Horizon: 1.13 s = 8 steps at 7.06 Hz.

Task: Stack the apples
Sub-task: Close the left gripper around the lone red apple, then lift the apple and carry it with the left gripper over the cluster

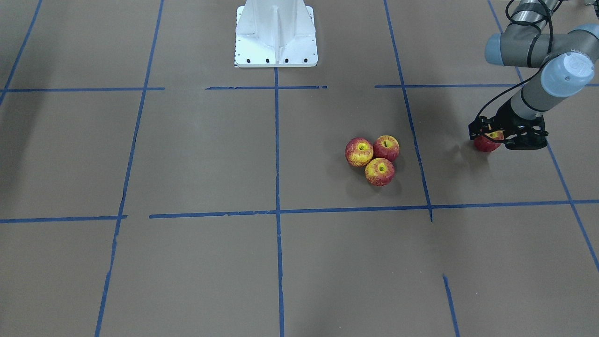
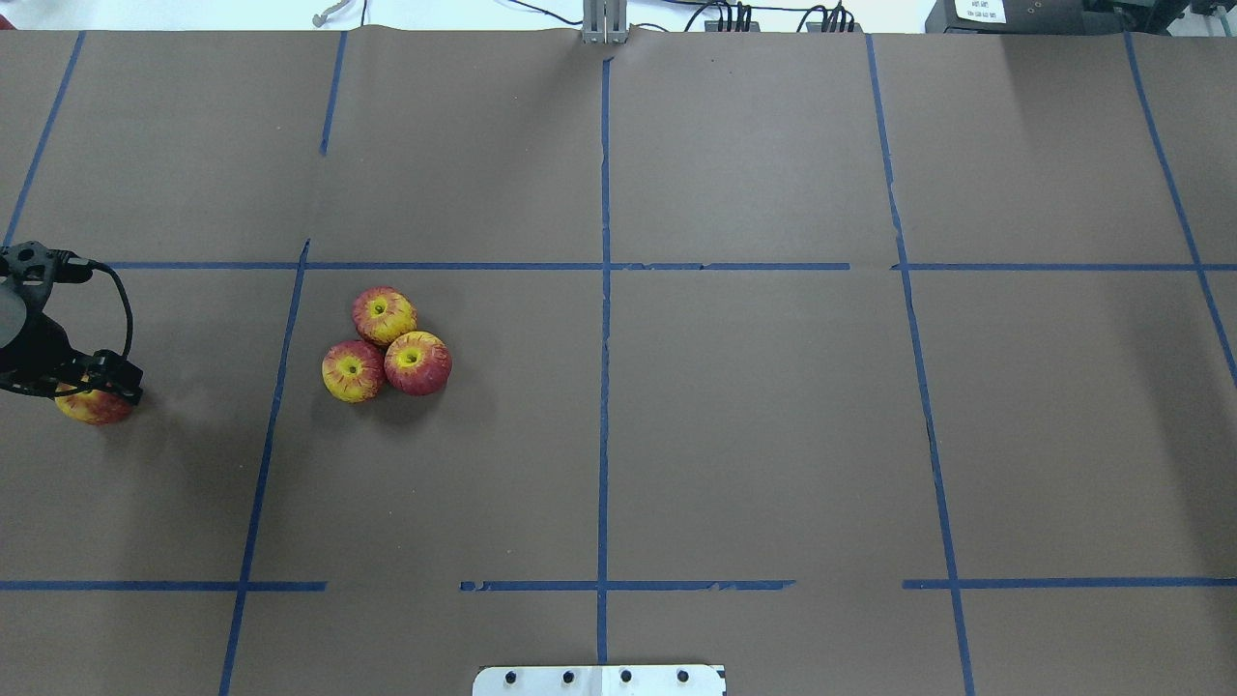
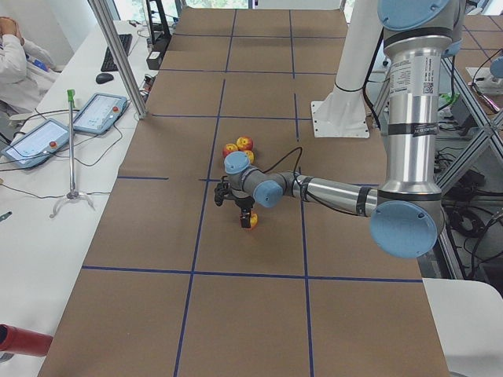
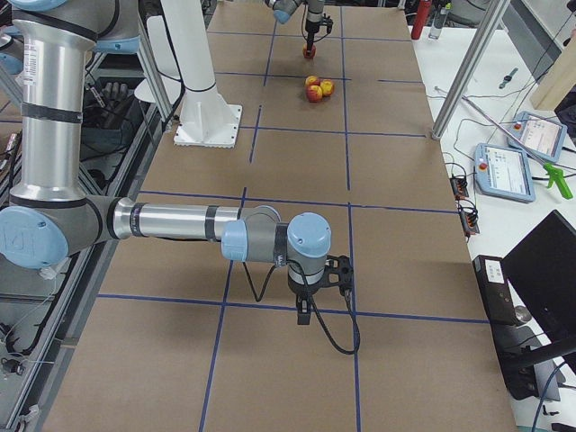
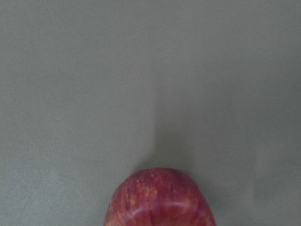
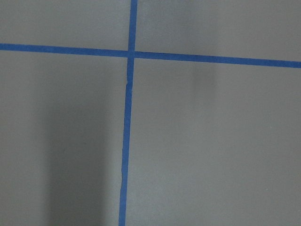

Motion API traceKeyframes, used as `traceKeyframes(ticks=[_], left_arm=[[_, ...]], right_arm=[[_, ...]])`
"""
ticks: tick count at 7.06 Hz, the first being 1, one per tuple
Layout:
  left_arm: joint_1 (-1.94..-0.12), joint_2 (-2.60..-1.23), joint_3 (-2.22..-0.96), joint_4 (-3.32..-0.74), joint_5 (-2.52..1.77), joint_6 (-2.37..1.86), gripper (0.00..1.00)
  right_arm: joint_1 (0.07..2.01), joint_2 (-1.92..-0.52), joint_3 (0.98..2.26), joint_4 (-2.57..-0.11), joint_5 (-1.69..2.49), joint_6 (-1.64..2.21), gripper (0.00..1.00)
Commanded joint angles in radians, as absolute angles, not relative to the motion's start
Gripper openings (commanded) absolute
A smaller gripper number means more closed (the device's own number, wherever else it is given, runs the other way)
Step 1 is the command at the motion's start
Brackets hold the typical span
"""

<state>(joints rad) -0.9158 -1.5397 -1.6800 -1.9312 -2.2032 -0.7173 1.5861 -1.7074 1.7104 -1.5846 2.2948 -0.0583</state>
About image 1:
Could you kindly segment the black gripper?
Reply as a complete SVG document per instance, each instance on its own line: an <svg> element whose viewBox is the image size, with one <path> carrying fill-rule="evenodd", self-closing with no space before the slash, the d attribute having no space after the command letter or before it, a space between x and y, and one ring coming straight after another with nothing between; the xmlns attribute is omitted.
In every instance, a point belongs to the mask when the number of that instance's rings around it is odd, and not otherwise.
<svg viewBox="0 0 599 337"><path fill-rule="evenodd" d="M535 151L548 146L543 117L526 119L520 117L512 107L511 100L497 109L494 117L482 117L479 111L477 120L469 124L470 140L488 136L492 132L503 131L504 136L513 136L505 142L509 150Z"/></svg>

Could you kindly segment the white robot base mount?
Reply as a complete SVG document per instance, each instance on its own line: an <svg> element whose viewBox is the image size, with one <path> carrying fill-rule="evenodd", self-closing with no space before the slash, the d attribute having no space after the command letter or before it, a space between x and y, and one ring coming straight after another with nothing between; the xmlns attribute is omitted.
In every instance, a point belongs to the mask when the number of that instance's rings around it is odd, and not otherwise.
<svg viewBox="0 0 599 337"><path fill-rule="evenodd" d="M314 10L303 0L247 0L237 7L234 66L315 67Z"/></svg>

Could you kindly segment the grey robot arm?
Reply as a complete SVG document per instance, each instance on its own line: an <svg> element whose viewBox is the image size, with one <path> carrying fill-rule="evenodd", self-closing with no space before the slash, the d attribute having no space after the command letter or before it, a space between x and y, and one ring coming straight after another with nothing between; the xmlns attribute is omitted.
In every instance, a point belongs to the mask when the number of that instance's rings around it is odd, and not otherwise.
<svg viewBox="0 0 599 337"><path fill-rule="evenodd" d="M515 94L493 117L477 113L469 124L470 140L491 149L538 150L548 145L544 114L579 93L595 76L599 53L596 23L554 32L552 16L558 0L521 0L506 7L509 25L486 43L486 62L535 69L535 74L512 87Z"/></svg>

